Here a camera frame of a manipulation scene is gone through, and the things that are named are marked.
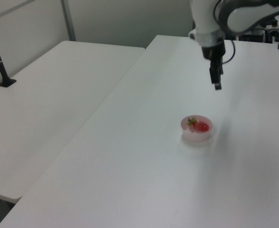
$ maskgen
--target white bowl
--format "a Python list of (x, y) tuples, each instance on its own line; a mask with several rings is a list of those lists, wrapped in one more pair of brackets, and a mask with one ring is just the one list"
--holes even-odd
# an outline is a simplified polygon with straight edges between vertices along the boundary
[[(188, 125), (188, 119), (192, 119), (193, 117), (195, 119), (205, 122), (209, 126), (209, 130), (207, 132), (199, 132), (195, 130), (193, 127), (190, 127)], [(212, 122), (207, 117), (202, 115), (190, 115), (183, 118), (181, 122), (181, 127), (183, 131), (183, 135), (186, 139), (194, 142), (200, 142), (209, 138), (212, 130)]]

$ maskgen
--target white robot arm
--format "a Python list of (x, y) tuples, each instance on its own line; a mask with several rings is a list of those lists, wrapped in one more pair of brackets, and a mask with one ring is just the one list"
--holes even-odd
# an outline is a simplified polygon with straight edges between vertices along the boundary
[(264, 20), (279, 15), (279, 0), (190, 0), (196, 28), (189, 33), (211, 61), (215, 89), (221, 89), (225, 34), (241, 35)]

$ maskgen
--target red strawberry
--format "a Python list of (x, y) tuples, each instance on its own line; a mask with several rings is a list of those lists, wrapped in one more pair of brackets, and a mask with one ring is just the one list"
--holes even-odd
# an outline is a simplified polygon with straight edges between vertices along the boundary
[(193, 126), (199, 132), (207, 132), (209, 130), (209, 126), (205, 122), (197, 120), (194, 117), (192, 119), (188, 118), (188, 125)]

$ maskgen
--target black cable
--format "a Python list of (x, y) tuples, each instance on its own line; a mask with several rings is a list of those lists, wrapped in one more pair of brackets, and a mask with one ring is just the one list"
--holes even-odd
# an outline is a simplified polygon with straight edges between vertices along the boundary
[[(218, 0), (218, 2), (215, 4), (215, 6), (214, 6), (214, 8), (213, 8), (213, 18), (214, 18), (215, 22), (216, 22), (216, 23), (220, 26), (220, 28), (221, 28), (221, 25), (220, 25), (219, 21), (216, 19), (216, 16), (215, 16), (216, 8), (217, 8), (217, 6), (220, 4), (220, 2), (221, 2), (221, 0)], [(229, 62), (234, 58), (234, 56), (235, 56), (235, 44), (234, 44), (233, 40), (231, 40), (231, 42), (232, 42), (232, 45), (233, 45), (233, 54), (232, 54), (231, 58), (230, 58), (229, 60), (223, 62), (223, 64), (229, 63)]]
[(220, 4), (220, 2), (221, 2), (221, 0), (218, 0), (218, 2), (215, 4), (215, 6), (214, 6), (214, 8), (213, 8), (213, 18), (214, 18), (215, 22), (216, 22), (216, 23), (220, 26), (220, 28), (221, 28), (221, 25), (220, 25), (220, 23), (218, 22), (218, 20), (216, 19), (216, 16), (215, 16), (216, 8), (217, 8), (217, 6)]
[(233, 40), (231, 42), (232, 42), (232, 45), (233, 45), (233, 54), (232, 54), (231, 58), (229, 60), (223, 62), (223, 64), (229, 63), (235, 56), (235, 44), (234, 44)]

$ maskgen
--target table surface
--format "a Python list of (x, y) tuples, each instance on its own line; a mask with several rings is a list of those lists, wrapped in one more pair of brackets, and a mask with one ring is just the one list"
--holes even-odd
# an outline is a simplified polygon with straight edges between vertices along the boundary
[(0, 87), (0, 199), (25, 194), (143, 51), (64, 41)]
[[(279, 50), (223, 68), (215, 91), (198, 44), (157, 36), (0, 228), (279, 227)], [(182, 137), (191, 114), (210, 139)]]

